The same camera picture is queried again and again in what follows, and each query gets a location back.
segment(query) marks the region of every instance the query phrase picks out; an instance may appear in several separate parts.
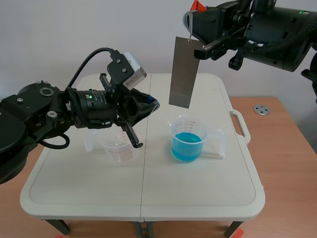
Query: measuring cup handle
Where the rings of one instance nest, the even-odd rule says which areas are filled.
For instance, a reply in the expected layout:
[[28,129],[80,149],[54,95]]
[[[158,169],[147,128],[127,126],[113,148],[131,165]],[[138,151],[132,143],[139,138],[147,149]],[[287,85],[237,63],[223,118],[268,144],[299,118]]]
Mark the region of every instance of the measuring cup handle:
[[96,137],[93,135],[87,135],[84,138],[84,145],[85,145],[86,152],[90,152],[93,150],[95,141],[96,141]]
[[219,156],[225,157],[226,152],[226,137],[224,132],[220,128],[209,128],[209,138],[215,138],[220,142]]

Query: measuring cup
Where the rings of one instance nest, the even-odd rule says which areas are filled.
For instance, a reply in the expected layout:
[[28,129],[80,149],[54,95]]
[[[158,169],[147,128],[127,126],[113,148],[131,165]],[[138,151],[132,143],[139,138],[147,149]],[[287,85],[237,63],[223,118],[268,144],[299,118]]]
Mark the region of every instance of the measuring cup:
[[84,140],[86,151],[92,151],[93,142],[103,146],[109,158],[119,165],[127,165],[138,156],[138,149],[134,148],[129,137],[122,128],[113,125],[107,129],[93,129]]
[[217,151],[209,151],[209,155],[224,158],[225,141],[221,130],[208,128],[204,120],[191,116],[179,116],[168,124],[172,134],[172,153],[177,159],[185,162],[197,159],[204,142],[210,138],[216,139],[219,146]]

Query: screw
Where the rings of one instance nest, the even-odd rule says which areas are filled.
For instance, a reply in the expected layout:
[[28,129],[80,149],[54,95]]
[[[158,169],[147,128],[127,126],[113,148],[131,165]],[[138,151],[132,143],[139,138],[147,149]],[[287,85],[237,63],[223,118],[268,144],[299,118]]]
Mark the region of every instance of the screw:
[[48,115],[50,118],[55,118],[55,117],[57,117],[57,113],[54,112],[54,111],[49,111],[47,115]]

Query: black cable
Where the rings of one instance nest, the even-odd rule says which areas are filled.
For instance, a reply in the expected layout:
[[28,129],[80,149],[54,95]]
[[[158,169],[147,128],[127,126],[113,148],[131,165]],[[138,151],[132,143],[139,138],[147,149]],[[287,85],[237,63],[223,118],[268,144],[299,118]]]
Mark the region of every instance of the black cable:
[[96,49],[95,51],[93,51],[90,55],[87,56],[87,58],[82,62],[82,64],[79,66],[78,70],[76,71],[75,75],[73,76],[73,78],[71,79],[71,81],[68,84],[68,87],[71,87],[74,82],[76,81],[77,77],[79,76],[80,72],[83,70],[83,68],[86,66],[86,64],[88,63],[89,60],[92,59],[92,57],[94,57],[96,54],[100,53],[100,52],[110,52],[110,54],[112,54],[114,52],[114,49],[111,48],[99,48]]
[[283,43],[273,46],[255,47],[254,44],[246,43],[246,47],[253,48],[256,53],[271,53],[291,47],[293,44],[304,41],[309,38],[310,34],[317,32],[317,18],[315,18],[308,26],[301,30],[296,36],[290,37]]
[[41,145],[43,145],[45,147],[48,147],[50,149],[54,149],[54,150],[62,150],[62,149],[67,148],[69,146],[69,143],[70,143],[69,137],[67,135],[65,135],[65,134],[60,135],[60,137],[64,138],[65,144],[63,144],[63,145],[52,145],[52,144],[49,144],[49,143],[47,143],[47,142],[45,142],[43,140],[40,141],[39,144],[41,144]]

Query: metal plate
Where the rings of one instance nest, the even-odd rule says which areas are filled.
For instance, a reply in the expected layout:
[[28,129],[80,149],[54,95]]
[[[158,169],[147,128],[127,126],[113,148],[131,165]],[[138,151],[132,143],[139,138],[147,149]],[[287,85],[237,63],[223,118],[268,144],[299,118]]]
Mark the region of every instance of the metal plate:
[[169,104],[189,108],[199,65],[194,50],[202,47],[200,41],[176,37]]
[[255,106],[253,107],[253,110],[254,110],[257,114],[262,115],[262,116],[266,116],[266,115],[269,114],[269,108],[268,108],[267,106],[265,106],[265,105],[261,105],[261,104],[255,105]]

